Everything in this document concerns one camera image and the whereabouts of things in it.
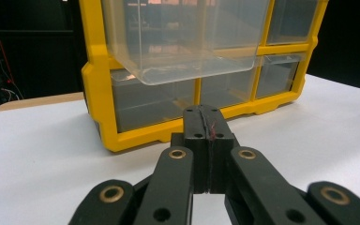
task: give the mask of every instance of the white tabletop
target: white tabletop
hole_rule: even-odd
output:
[[[360,89],[308,76],[294,103],[229,122],[292,185],[331,181],[360,197]],[[135,185],[168,143],[102,146],[82,100],[0,112],[0,224],[67,224],[97,184]],[[193,224],[230,224],[222,195],[194,195]]]

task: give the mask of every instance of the red wire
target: red wire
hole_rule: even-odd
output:
[[[2,50],[2,54],[4,55],[5,63],[6,63],[6,65],[7,65],[8,74],[10,75],[11,81],[12,81],[13,83],[15,83],[15,82],[14,82],[14,79],[13,79],[13,75],[11,74],[10,66],[8,65],[8,59],[7,59],[7,57],[6,57],[4,45],[2,44],[2,41],[1,41],[1,40],[0,40],[0,47],[1,47],[1,50]]]

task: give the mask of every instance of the plastic storage organizer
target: plastic storage organizer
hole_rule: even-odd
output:
[[[81,0],[88,110],[114,152],[182,132],[182,112],[226,118],[297,99],[327,0]]]

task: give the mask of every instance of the screw hole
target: screw hole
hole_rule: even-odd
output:
[[[115,203],[124,196],[124,190],[119,186],[108,186],[100,192],[100,199],[104,203]]]
[[[254,159],[256,157],[256,154],[250,150],[241,150],[238,152],[238,155],[246,159]]]
[[[106,198],[112,198],[113,196],[117,195],[118,194],[118,189],[116,188],[113,188],[113,189],[108,189],[105,193],[104,193],[104,196]]]
[[[185,156],[186,156],[186,152],[183,150],[172,150],[169,153],[169,157],[175,158],[175,159],[184,158]]]
[[[164,222],[169,220],[171,212],[166,208],[159,208],[154,212],[154,219],[158,222]]]
[[[324,198],[332,203],[339,205],[346,205],[350,203],[349,197],[341,190],[338,190],[334,187],[323,187],[321,189],[321,194]]]
[[[286,211],[286,217],[295,223],[304,223],[306,221],[305,216],[294,209]]]

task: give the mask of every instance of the electrical cable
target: electrical cable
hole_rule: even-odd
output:
[[[6,65],[7,65],[8,75],[10,75],[11,81],[14,83],[13,74],[11,74],[11,69],[10,69],[10,66],[8,65],[8,58],[6,57],[6,53],[5,53],[5,49],[4,49],[4,44],[2,43],[1,40],[0,40],[0,47],[1,47],[2,54],[4,55],[5,63],[6,63]]]
[[[8,76],[8,74],[5,72],[4,70],[4,67],[2,65],[2,59],[1,59],[1,56],[0,56],[0,66],[1,66],[1,69],[2,69],[2,72],[5,74],[5,76],[10,80],[11,83],[13,83],[13,86],[17,89],[17,91],[19,92],[20,96],[22,97],[22,99],[24,99],[24,96],[22,95],[22,92],[20,91],[19,87],[16,85],[16,83],[10,79],[10,77]]]
[[[17,100],[20,100],[19,96],[18,96],[14,91],[8,90],[8,89],[6,89],[6,88],[1,88],[1,90],[6,91],[6,92],[8,92],[8,93],[10,94],[10,98],[9,98],[9,99],[11,99],[11,94],[13,94],[13,95],[17,98]]]

